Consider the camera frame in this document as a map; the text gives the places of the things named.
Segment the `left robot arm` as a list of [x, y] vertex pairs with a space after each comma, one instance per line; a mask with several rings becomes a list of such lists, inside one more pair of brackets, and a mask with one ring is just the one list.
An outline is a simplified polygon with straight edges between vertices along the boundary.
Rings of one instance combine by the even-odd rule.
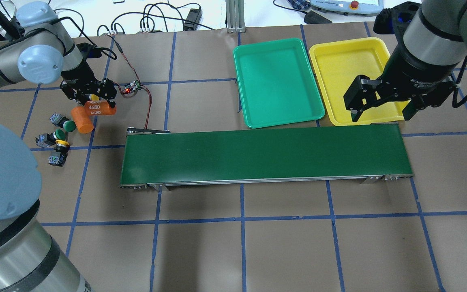
[[[0, 46], [0, 88], [29, 81], [61, 88], [80, 107], [94, 94], [115, 107], [111, 80], [97, 80], [54, 10], [41, 1], [16, 13], [19, 39]], [[41, 174], [26, 143], [0, 124], [0, 292], [91, 292], [89, 282], [38, 222]]]

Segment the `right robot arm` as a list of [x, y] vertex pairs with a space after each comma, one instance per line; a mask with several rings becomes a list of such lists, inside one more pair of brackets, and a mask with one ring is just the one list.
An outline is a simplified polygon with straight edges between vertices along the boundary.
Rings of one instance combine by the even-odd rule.
[[[424, 0], [386, 8], [376, 16], [374, 32], [397, 40], [380, 77], [358, 75], [343, 96], [345, 108], [357, 122], [364, 111], [387, 102], [406, 101], [404, 120], [418, 111], [439, 107], [458, 93], [457, 65], [467, 64], [467, 0]], [[452, 100], [458, 108], [467, 102]]]

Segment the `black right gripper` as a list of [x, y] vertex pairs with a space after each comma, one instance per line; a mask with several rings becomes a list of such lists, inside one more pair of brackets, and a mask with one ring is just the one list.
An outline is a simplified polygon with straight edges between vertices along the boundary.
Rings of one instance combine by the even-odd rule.
[[453, 92], [449, 79], [456, 64], [433, 65], [421, 61], [405, 47], [396, 47], [380, 78], [357, 75], [343, 95], [345, 109], [352, 122], [358, 122], [364, 111], [387, 102], [408, 101], [402, 109], [405, 121], [426, 107], [439, 107]]

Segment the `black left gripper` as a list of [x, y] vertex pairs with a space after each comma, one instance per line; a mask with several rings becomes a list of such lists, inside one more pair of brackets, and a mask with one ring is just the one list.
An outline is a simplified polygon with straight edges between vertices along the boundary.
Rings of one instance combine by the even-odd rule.
[[89, 94], [96, 94], [104, 99], [110, 108], [116, 107], [117, 90], [115, 83], [108, 78], [101, 81], [94, 77], [91, 69], [73, 69], [61, 72], [61, 91], [65, 96], [79, 105], [85, 105]]

